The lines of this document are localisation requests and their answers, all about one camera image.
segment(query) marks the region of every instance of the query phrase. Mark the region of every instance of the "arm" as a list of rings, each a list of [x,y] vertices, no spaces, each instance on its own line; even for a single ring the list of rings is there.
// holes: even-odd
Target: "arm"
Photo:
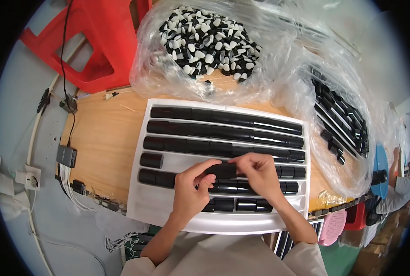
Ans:
[[[402,177],[402,172],[401,172],[401,161],[400,161],[400,148],[396,147],[393,149],[393,163],[390,166],[389,169],[389,186],[395,189],[395,184],[396,184],[396,176],[395,176],[395,170],[398,169],[398,176]]]
[[[220,163],[220,160],[209,159],[176,175],[173,212],[170,213],[164,227],[144,247],[141,257],[148,257],[155,266],[168,257],[177,234],[209,202],[208,188],[213,187],[216,176],[205,176],[203,172]]]
[[[317,234],[311,224],[286,200],[280,190],[274,159],[271,155],[248,153],[232,160],[240,173],[244,173],[251,188],[263,196],[279,213],[295,244],[317,243]]]

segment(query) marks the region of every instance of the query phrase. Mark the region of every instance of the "blue plastic stool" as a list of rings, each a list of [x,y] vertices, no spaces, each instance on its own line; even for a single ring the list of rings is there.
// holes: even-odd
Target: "blue plastic stool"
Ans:
[[[384,150],[383,145],[378,145],[376,147],[373,170],[386,170],[387,174],[389,174],[389,164],[387,163],[386,151]],[[382,199],[385,199],[387,196],[388,187],[389,177],[387,178],[386,182],[371,186],[370,190],[373,192],[374,195],[381,196]]]

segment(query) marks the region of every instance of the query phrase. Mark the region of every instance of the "electrical socket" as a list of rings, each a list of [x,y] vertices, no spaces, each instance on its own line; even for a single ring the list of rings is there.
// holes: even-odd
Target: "electrical socket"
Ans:
[[[17,170],[15,182],[24,184],[28,190],[39,190],[41,186],[41,169],[24,164],[24,172]]]

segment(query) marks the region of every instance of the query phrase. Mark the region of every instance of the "person's right hand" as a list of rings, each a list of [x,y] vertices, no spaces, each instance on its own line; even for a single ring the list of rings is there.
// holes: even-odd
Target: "person's right hand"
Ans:
[[[393,149],[393,158],[397,159],[400,156],[400,147],[396,147]]]
[[[245,174],[251,188],[270,203],[285,198],[271,155],[250,152],[231,159],[228,163],[236,163],[238,173]]]

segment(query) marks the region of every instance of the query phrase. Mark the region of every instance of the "person in background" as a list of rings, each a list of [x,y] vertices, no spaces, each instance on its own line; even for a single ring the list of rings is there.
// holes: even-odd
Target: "person in background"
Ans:
[[[403,174],[401,151],[399,147],[396,147],[393,150],[393,163],[389,169],[387,196],[378,203],[375,209],[377,214],[395,212],[410,200],[410,176],[403,177]]]
[[[166,224],[145,246],[140,258],[125,263],[121,276],[327,276],[317,234],[283,196],[273,157],[248,153],[229,162],[237,164],[238,173],[247,176],[252,189],[277,210],[286,224],[295,246],[283,261],[260,235],[182,232],[209,202],[208,188],[213,187],[216,176],[204,175],[204,171],[221,163],[209,159],[176,175],[173,211]]]

